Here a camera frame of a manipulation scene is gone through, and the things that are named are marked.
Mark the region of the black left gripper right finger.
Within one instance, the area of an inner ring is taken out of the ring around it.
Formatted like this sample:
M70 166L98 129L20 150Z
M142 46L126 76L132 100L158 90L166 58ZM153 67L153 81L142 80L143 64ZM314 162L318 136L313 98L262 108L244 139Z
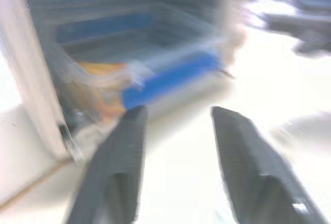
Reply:
M293 170L238 112L212 108L218 160L239 224L326 224Z

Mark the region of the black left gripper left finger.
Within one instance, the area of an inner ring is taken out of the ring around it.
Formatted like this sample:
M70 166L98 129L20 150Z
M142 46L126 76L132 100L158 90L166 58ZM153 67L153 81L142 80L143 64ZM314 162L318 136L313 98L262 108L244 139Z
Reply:
M144 106L129 110L93 155L66 224L133 224L144 161Z

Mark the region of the clear food container blue clips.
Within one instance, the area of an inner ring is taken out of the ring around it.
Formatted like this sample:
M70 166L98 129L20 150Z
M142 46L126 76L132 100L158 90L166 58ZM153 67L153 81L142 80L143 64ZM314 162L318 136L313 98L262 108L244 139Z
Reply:
M162 2L57 8L39 35L71 131L106 125L223 67L222 11Z

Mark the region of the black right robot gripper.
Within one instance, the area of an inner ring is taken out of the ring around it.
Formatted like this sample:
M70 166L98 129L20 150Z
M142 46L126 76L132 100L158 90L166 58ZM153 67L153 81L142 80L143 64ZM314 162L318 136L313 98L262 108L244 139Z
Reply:
M268 28L288 33L298 39L294 52L311 56L318 52L331 54L331 15L312 13L264 13Z

